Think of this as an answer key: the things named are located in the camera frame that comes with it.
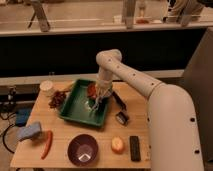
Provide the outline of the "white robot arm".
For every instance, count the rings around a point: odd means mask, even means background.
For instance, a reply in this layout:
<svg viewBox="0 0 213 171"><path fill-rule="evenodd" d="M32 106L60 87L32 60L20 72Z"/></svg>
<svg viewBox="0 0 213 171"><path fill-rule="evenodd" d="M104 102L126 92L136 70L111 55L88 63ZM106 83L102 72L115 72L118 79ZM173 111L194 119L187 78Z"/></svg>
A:
<svg viewBox="0 0 213 171"><path fill-rule="evenodd" d="M96 55L98 86L111 86L116 75L148 100L151 171L204 171L196 111L189 93L121 60L117 49Z"/></svg>

